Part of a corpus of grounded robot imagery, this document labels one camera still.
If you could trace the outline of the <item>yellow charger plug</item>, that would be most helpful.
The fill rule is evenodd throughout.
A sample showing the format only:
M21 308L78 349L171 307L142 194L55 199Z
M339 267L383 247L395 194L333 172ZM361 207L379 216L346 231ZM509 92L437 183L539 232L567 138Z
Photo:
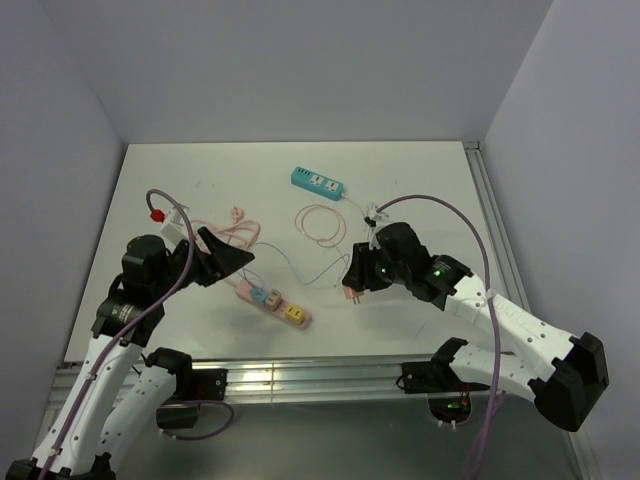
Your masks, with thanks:
M284 310L285 319L294 324L301 325L306 320L305 311L297 305L289 304Z

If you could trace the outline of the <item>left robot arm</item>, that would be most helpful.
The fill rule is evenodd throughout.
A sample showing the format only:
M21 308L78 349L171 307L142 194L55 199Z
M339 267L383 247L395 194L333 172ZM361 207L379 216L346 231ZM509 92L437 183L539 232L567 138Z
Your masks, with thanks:
M157 235L131 240L122 272L98 307L87 354L68 397L30 458L14 461L9 479L113 479L140 429L165 402L192 403L190 355L167 348L149 354L138 383L120 389L164 316L164 303L196 284L208 287L254 260L207 228L168 250Z

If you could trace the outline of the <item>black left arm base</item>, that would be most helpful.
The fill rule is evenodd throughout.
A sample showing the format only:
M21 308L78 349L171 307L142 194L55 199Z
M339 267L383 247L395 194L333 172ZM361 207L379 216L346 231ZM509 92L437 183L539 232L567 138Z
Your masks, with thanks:
M235 416L225 401L229 371L195 369L179 378L176 392L155 413L160 431L181 440L211 438L224 431Z

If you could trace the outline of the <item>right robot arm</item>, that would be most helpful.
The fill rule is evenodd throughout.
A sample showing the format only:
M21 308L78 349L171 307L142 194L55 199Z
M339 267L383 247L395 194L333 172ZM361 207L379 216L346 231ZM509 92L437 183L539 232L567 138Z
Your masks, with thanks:
M400 285L416 299L497 333L501 356L452 337L427 361L405 362L407 394L487 389L491 385L534 404L556 427L578 431L609 385L603 342L576 336L533 316L449 255L432 255L405 222L392 223L376 242L356 243L342 285L347 295Z

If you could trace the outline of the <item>salmon pink charger plug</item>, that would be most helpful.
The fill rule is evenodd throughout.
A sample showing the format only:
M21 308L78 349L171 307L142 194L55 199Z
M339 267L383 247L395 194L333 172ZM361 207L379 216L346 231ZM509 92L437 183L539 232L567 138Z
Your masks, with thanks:
M345 298L350 300L354 305L359 305L361 303L360 297L363 295L362 292L355 291L350 287L344 287L343 293Z

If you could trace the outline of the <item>blue charger plug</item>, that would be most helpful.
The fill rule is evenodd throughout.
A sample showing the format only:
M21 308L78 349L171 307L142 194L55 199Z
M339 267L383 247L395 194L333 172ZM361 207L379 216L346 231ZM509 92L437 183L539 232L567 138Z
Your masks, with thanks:
M252 299L252 302L257 305L263 306L265 304L267 296L268 292L263 288L253 287L250 289L250 297Z

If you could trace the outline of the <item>pink power strip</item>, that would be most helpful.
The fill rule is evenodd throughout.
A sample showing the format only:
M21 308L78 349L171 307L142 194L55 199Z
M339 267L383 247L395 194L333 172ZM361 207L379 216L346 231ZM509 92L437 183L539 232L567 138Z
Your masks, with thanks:
M234 287L234 293L258 310L294 328L305 329L312 320L307 309L288 301L279 290L254 286L247 280L241 280Z

